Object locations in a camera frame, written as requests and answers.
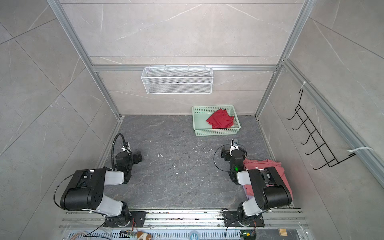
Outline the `red t shirt with print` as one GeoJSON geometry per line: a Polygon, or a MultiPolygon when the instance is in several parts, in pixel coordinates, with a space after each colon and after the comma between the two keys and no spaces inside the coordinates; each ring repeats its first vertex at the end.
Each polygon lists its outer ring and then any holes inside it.
{"type": "Polygon", "coordinates": [[[219,109],[206,122],[212,126],[212,129],[229,129],[234,125],[234,117],[230,116],[227,110],[219,109]]]}

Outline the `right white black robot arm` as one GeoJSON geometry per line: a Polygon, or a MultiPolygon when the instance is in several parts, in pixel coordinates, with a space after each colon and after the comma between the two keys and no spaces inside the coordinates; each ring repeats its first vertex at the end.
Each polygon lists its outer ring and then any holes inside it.
{"type": "Polygon", "coordinates": [[[293,194],[281,163],[248,160],[246,150],[236,145],[224,145],[220,150],[221,158],[230,165],[226,171],[230,180],[243,186],[247,196],[236,211],[222,210],[227,227],[263,227],[263,213],[292,203],[293,194]]]}

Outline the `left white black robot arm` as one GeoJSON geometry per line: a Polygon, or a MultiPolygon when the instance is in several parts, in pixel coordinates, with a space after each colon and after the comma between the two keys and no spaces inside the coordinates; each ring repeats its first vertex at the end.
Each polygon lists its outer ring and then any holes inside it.
{"type": "Polygon", "coordinates": [[[104,227],[143,227],[145,211],[129,210],[126,202],[114,200],[104,194],[105,186],[127,184],[132,176],[133,165],[143,161],[140,151],[129,150],[116,155],[116,164],[94,170],[77,170],[60,199],[60,208],[66,211],[82,211],[105,217],[104,227]]]}

